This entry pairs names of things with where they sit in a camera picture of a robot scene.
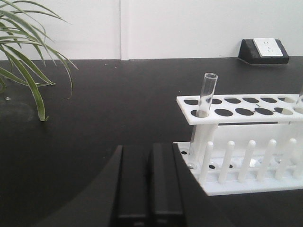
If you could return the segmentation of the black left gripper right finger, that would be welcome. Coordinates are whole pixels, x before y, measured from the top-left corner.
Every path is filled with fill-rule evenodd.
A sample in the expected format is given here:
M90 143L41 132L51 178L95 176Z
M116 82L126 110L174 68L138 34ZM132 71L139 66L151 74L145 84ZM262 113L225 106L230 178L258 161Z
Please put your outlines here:
M150 190L150 207L154 226L183 226L182 202L171 144L153 144Z

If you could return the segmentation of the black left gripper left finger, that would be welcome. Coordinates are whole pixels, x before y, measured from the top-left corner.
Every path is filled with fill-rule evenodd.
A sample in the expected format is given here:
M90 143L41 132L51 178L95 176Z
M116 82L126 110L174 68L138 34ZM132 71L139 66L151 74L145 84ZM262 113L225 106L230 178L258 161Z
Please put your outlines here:
M122 147L113 227L148 226L147 161L143 147Z

